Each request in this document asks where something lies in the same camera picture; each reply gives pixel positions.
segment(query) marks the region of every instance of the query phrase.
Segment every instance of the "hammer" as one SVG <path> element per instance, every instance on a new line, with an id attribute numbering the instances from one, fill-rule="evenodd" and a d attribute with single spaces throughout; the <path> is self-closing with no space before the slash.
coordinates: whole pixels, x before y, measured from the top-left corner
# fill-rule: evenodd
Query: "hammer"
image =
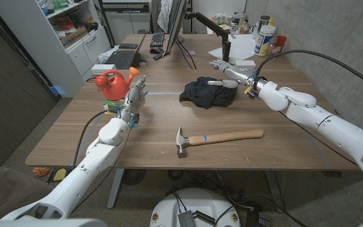
<path id="1" fill-rule="evenodd" d="M 252 129 L 250 131 L 230 132 L 212 136 L 182 136 L 182 127 L 180 126 L 176 136 L 177 156 L 185 158 L 187 156 L 185 148 L 187 146 L 196 146 L 201 144 L 218 143 L 233 141 L 238 139 L 250 139 L 263 137 L 263 129 Z"/>

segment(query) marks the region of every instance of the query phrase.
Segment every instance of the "concrete wall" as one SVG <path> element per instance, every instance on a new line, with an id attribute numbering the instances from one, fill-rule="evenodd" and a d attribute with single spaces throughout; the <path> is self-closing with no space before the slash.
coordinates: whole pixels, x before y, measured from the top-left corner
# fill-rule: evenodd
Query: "concrete wall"
<path id="1" fill-rule="evenodd" d="M 363 74 L 363 1 L 247 0 L 251 24 L 274 18 L 287 49 L 319 52 Z M 303 71 L 345 120 L 363 128 L 363 80 L 327 60 L 306 54 L 286 56 Z"/>

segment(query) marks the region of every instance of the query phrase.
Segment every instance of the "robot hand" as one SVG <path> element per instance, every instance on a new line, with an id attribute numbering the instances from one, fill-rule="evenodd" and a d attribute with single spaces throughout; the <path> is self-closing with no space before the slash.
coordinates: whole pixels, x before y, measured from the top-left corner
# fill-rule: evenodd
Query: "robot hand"
<path id="1" fill-rule="evenodd" d="M 224 86 L 225 88 L 237 88 L 239 83 L 232 80 L 208 81 L 208 85 Z"/>
<path id="2" fill-rule="evenodd" d="M 239 84 L 249 85 L 248 79 L 253 75 L 248 69 L 233 66 L 226 61 L 212 61 L 209 63 L 214 69 L 219 69 L 226 74 L 228 78 L 235 79 Z"/>

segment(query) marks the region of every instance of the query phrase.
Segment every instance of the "wooden table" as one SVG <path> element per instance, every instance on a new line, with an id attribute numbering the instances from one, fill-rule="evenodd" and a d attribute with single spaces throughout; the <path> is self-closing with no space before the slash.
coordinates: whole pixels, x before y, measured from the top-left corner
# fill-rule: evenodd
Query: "wooden table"
<path id="1" fill-rule="evenodd" d="M 137 43 L 143 35 L 129 35 L 125 43 Z M 216 60 L 208 51 L 221 47 L 221 38 L 215 35 L 182 35 L 184 46 L 194 50 L 197 70 L 191 70 L 180 49 L 174 45 L 171 54 L 155 61 L 149 53 L 152 35 L 146 35 L 139 49 L 146 59 L 146 66 L 139 67 L 146 75 L 146 95 L 138 109 L 139 123 L 132 129 L 129 140 L 116 168 L 200 169 L 200 170 L 358 170 L 335 154 L 290 120 L 269 109 L 261 100 L 251 100 L 238 88 L 238 94 L 228 107 L 208 110 L 192 102 L 179 102 L 185 85 L 199 76 L 216 79 L 227 77 L 209 65 Z M 250 57 L 259 66 L 265 57 Z M 128 71 L 121 71 L 125 77 Z M 316 97 L 318 105 L 334 112 L 305 75 L 295 70 L 284 57 L 264 65 L 261 76 L 279 86 L 288 86 Z M 80 133 L 85 123 L 103 108 L 104 97 L 96 91 L 94 83 L 86 83 L 54 125 L 44 135 L 26 159 L 30 166 L 69 166 L 74 158 Z M 84 150 L 96 137 L 99 129 L 111 118 L 103 115 L 89 126 L 84 136 Z M 187 157 L 176 155 L 176 133 L 182 126 L 183 136 L 211 135 L 261 128 L 261 139 L 245 139 L 203 146 L 187 147 Z M 316 137 L 343 154 L 316 131 Z M 84 157 L 84 150 L 78 159 Z"/>

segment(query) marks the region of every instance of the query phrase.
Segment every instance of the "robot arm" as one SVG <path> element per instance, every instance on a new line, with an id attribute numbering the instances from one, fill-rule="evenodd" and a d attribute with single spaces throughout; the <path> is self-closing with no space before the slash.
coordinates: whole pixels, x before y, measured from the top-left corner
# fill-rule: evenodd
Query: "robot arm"
<path id="1" fill-rule="evenodd" d="M 117 118 L 100 129 L 99 136 L 87 148 L 84 160 L 49 195 L 12 211 L 1 220 L 31 219 L 36 212 L 42 214 L 42 219 L 67 218 L 93 179 L 118 158 L 124 146 L 120 133 L 132 128 L 139 119 L 134 112 L 147 93 L 143 91 L 144 82 L 145 76 L 129 90 Z"/>
<path id="2" fill-rule="evenodd" d="M 255 73 L 232 66 L 228 62 L 213 61 L 210 64 L 224 72 L 227 77 L 234 79 L 236 83 L 248 86 L 245 93 L 251 98 L 259 97 L 274 111 L 287 108 L 286 116 L 289 119 L 316 129 L 351 155 L 363 171 L 363 130 L 361 128 L 319 107 L 316 99 L 307 93 L 294 91 L 288 87 L 277 90 L 276 83 L 256 77 Z M 209 81 L 208 84 L 222 86 L 220 82 L 215 83 L 215 81 Z"/>

